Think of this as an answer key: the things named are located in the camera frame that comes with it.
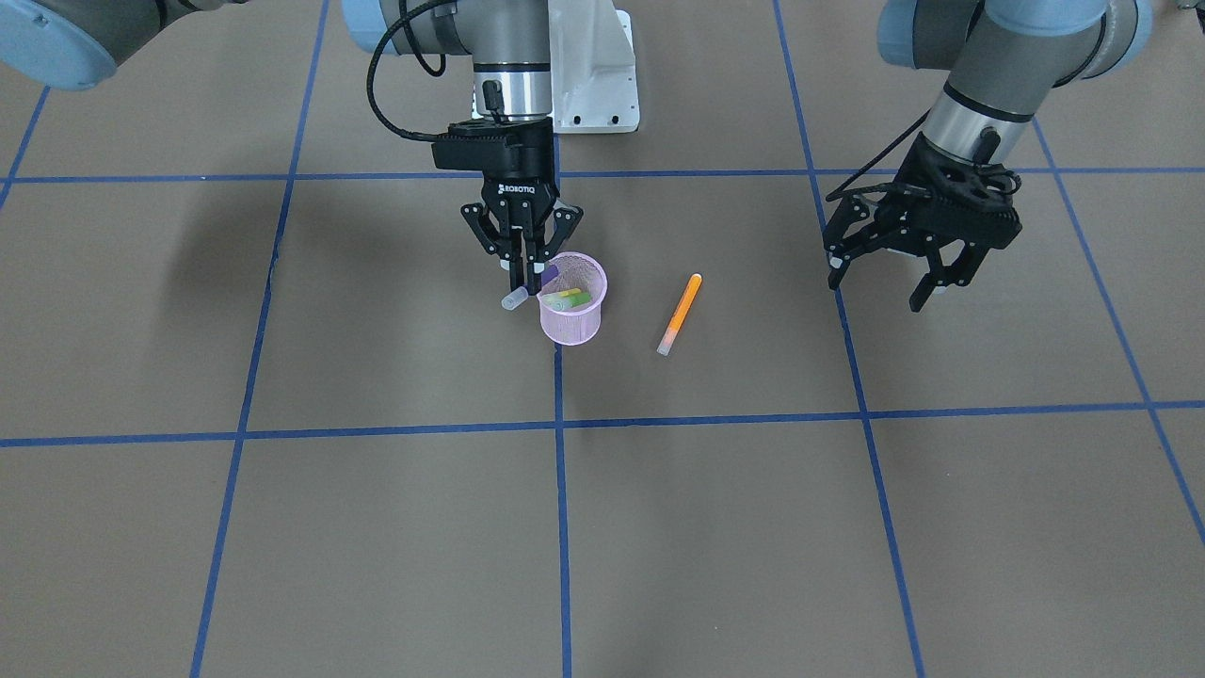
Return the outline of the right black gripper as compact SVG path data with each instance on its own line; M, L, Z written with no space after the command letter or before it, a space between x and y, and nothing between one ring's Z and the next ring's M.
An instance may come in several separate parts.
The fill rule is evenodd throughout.
M554 120L457 120L433 141L436 169L482 173L484 197L527 201L537 226L537 275L572 237L584 210L556 202ZM509 291L527 288L523 232L490 214L482 202L465 204L460 213L483 250L498 257L509 275Z

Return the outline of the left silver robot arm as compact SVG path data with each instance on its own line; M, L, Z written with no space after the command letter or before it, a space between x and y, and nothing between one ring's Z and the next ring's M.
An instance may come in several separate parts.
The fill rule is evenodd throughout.
M852 169L827 194L827 285L890 250L909 293L972 283L1019 236L1009 155L1051 94L1125 65L1146 1L636 1L635 132L564 140L572 170Z

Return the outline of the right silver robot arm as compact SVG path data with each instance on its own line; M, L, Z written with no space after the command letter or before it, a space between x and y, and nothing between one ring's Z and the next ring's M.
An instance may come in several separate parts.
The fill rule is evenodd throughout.
M2 64L64 92L94 89L139 51L167 36L157 57L176 57L183 73L200 48L177 26L217 16L240 39L280 39L315 1L5 1ZM546 1L347 1L345 26L369 53L368 106L388 132L427 143L436 169L477 172L480 197L460 213L482 250L496 257L513 295L536 295L547 266L574 231L578 211L554 183L552 18ZM416 57L433 77L449 57L468 57L474 119L442 132L389 120L376 95L383 57Z

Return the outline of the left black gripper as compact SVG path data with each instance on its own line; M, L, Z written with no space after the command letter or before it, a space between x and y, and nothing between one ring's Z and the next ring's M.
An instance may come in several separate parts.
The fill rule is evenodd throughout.
M874 250L924 254L928 271L909 295L909 309L919 313L937 289L970 284L988 248L1011 244L1019 232L1019 173L1003 164L969 163L917 135L894 179L840 197L823 229L827 287L837 289L852 263ZM940 249L956 241L963 248L946 265Z

